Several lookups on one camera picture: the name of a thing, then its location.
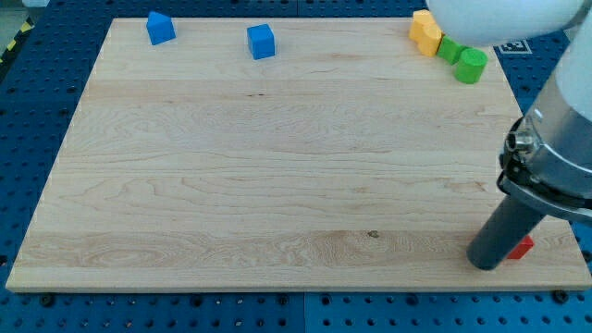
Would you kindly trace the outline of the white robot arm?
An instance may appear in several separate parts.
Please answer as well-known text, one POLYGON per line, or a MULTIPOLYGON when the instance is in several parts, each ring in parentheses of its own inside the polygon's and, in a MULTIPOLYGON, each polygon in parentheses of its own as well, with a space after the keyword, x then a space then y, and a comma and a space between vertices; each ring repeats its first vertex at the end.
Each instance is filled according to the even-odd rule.
POLYGON ((430 0, 453 40, 490 46, 576 27, 499 156, 503 201, 467 249, 483 270, 499 265, 545 217, 591 221, 591 4, 586 0, 430 0))

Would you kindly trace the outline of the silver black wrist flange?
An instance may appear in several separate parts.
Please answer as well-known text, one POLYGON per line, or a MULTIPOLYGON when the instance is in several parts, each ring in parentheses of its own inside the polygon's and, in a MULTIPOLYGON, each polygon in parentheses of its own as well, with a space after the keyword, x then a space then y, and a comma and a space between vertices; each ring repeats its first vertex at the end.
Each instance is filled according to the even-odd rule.
POLYGON ((591 223, 591 115, 568 104, 554 79, 512 125, 499 188, 542 215, 591 223))

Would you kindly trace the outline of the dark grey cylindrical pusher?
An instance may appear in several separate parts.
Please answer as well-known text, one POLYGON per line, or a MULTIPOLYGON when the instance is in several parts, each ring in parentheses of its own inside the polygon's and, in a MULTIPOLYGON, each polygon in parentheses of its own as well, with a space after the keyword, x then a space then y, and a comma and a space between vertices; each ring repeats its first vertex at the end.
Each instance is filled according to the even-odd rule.
POLYGON ((470 242, 469 262, 481 270, 495 269, 545 217, 506 195, 470 242))

